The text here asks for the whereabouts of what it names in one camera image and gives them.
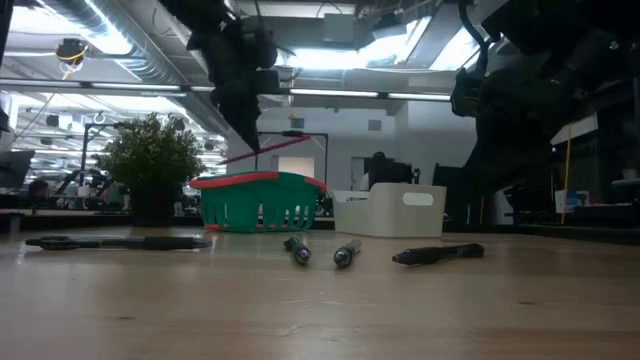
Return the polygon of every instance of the plastic basket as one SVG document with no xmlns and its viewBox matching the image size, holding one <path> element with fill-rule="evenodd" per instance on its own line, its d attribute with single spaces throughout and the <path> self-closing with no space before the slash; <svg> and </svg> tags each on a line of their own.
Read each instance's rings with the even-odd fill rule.
<svg viewBox="0 0 640 360">
<path fill-rule="evenodd" d="M 190 185 L 202 190 L 206 229 L 245 233 L 307 230 L 318 195 L 326 192 L 317 180 L 275 171 L 203 177 Z"/>
</svg>

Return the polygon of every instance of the exposed pipe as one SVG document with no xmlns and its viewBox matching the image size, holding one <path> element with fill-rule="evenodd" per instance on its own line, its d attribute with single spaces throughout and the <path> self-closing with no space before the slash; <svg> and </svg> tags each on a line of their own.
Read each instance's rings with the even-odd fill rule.
<svg viewBox="0 0 640 360">
<path fill-rule="evenodd" d="M 144 83 L 182 84 L 187 79 L 149 39 L 129 13 L 114 0 L 36 0 L 45 9 L 79 27 L 94 46 L 104 47 L 105 39 L 122 38 L 131 45 L 131 56 L 144 60 L 116 60 Z M 171 98 L 187 111 L 206 131 L 226 133 L 228 125 L 220 113 L 196 94 Z"/>
</svg>

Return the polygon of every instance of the white plastic container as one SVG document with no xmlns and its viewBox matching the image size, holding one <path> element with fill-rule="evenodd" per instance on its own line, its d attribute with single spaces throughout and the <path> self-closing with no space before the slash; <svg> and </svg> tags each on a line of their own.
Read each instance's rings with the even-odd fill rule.
<svg viewBox="0 0 640 360">
<path fill-rule="evenodd" d="M 447 188 L 378 183 L 370 192 L 333 191 L 336 231 L 387 238 L 442 236 Z"/>
</svg>

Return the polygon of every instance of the wall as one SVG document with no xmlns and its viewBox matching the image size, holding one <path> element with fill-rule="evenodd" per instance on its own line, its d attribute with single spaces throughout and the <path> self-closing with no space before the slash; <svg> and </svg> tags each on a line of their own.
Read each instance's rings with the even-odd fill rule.
<svg viewBox="0 0 640 360">
<path fill-rule="evenodd" d="M 462 167 L 476 143 L 475 120 L 451 112 L 451 104 L 408 102 L 396 116 L 398 160 L 419 168 L 431 184 L 436 163 Z"/>
<path fill-rule="evenodd" d="M 259 131 L 281 132 L 291 129 L 288 120 L 290 109 L 276 108 L 267 110 L 258 120 Z M 327 166 L 327 185 L 332 189 L 348 190 L 351 188 L 351 158 L 370 157 L 376 151 L 383 151 L 389 157 L 396 157 L 394 117 L 388 116 L 385 110 L 377 109 L 341 109 L 337 113 L 332 109 L 300 108 L 293 109 L 296 117 L 305 118 L 305 132 L 328 133 L 329 153 Z M 381 120 L 382 131 L 368 130 L 369 120 Z M 317 137 L 325 146 L 324 139 Z M 284 141 L 281 137 L 272 137 L 269 144 Z M 228 156 L 233 157 L 249 152 L 249 148 L 232 132 L 228 138 Z M 304 156 L 315 159 L 315 178 L 324 181 L 325 151 L 314 141 L 292 145 L 272 151 L 258 158 L 258 169 L 271 169 L 273 156 Z M 255 159 L 250 158 L 227 166 L 227 173 L 252 171 Z"/>
</svg>

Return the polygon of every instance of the desk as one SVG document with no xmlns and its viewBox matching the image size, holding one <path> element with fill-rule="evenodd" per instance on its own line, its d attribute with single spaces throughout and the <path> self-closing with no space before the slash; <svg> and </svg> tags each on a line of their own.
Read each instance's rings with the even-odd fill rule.
<svg viewBox="0 0 640 360">
<path fill-rule="evenodd" d="M 205 236 L 214 246 L 193 252 L 45 252 L 1 243 L 0 358 L 583 360 L 639 354 L 636 247 L 445 234 L 448 244 L 484 244 L 486 257 L 407 268 L 391 255 L 440 241 L 361 238 L 354 266 L 336 271 L 331 256 L 352 236 L 301 235 L 313 251 L 306 268 L 284 252 L 284 234 Z"/>
</svg>

